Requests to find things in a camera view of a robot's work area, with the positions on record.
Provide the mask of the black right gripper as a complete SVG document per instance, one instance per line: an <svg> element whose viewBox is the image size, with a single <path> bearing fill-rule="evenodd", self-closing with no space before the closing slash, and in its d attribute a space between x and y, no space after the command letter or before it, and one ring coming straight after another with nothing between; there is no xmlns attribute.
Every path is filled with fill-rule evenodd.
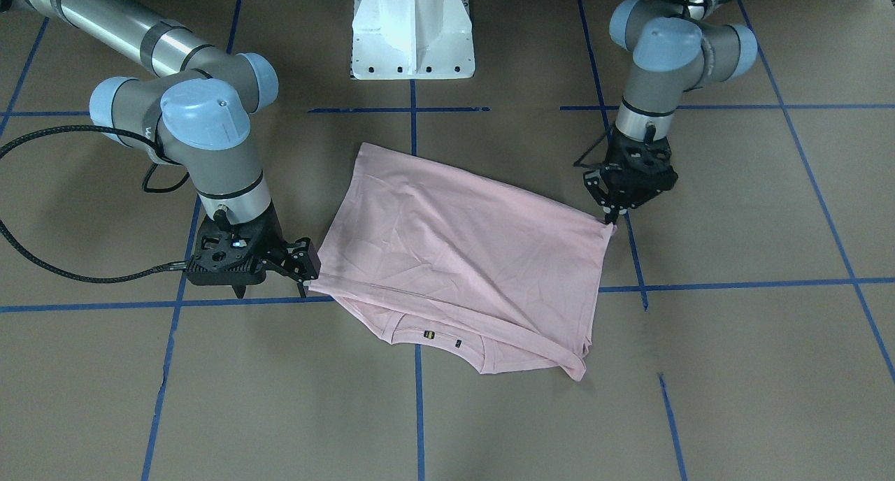
<svg viewBox="0 0 895 481"><path fill-rule="evenodd" d="M268 207L246 223L224 226L223 211L205 217L196 236L185 276L196 286L228 286L237 299L263 283L266 272L290 278L307 299L305 282L320 276L322 261L310 238L288 243L282 237L277 210Z"/></svg>

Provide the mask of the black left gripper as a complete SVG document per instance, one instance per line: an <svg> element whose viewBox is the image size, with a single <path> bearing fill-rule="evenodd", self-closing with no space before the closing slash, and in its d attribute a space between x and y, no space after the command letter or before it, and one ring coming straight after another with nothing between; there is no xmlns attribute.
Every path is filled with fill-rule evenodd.
<svg viewBox="0 0 895 481"><path fill-rule="evenodd" d="M612 133L604 160L584 169L585 188L603 210L604 222L613 225L630 210L671 191L678 180L666 138L643 143Z"/></svg>

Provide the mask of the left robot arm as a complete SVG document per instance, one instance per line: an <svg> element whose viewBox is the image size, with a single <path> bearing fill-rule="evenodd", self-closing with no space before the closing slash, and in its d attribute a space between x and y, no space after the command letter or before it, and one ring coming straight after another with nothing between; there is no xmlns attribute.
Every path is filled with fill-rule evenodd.
<svg viewBox="0 0 895 481"><path fill-rule="evenodd" d="M629 77L602 135L604 160L575 162L607 224L675 187L668 134L682 96L742 76L757 60L751 29L706 22L734 1L626 0L614 10L610 37L631 54Z"/></svg>

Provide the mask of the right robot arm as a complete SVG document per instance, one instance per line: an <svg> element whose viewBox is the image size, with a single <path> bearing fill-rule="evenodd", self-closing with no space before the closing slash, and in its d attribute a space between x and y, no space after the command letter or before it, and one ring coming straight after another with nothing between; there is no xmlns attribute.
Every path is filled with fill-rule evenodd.
<svg viewBox="0 0 895 481"><path fill-rule="evenodd" d="M89 100L92 123L59 125L9 141L2 153L49 135L100 133L141 150L155 166L182 166L205 217L191 254L125 276L81 276L48 264L14 238L2 236L23 258L58 276L115 284L162 272L181 272L198 286L228 286L244 297L275 272L294 281L300 297L320 274L309 238L282 235L250 115L278 98L279 82L256 53L229 54L137 0L2 0L2 11L23 8L57 18L98 39L152 73L152 80L112 77Z"/></svg>

